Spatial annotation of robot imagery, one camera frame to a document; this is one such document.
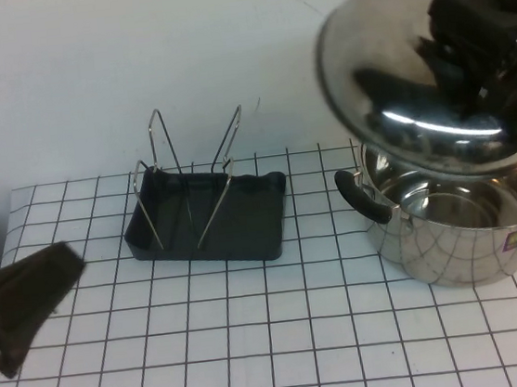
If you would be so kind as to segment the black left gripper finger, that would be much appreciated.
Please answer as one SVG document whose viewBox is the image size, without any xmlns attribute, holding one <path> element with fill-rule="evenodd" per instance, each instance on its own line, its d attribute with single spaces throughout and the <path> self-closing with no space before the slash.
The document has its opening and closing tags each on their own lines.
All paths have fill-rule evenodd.
<svg viewBox="0 0 517 387">
<path fill-rule="evenodd" d="M 75 280 L 83 273 L 84 267 L 84 259 L 70 245 L 57 242 L 0 268 L 0 290 L 18 279 L 33 275 L 41 277 L 51 274 L 54 277 L 63 273 Z"/>
<path fill-rule="evenodd" d="M 13 379 L 38 331 L 66 298 L 72 285 L 18 293 L 0 314 L 0 373 Z"/>
</svg>

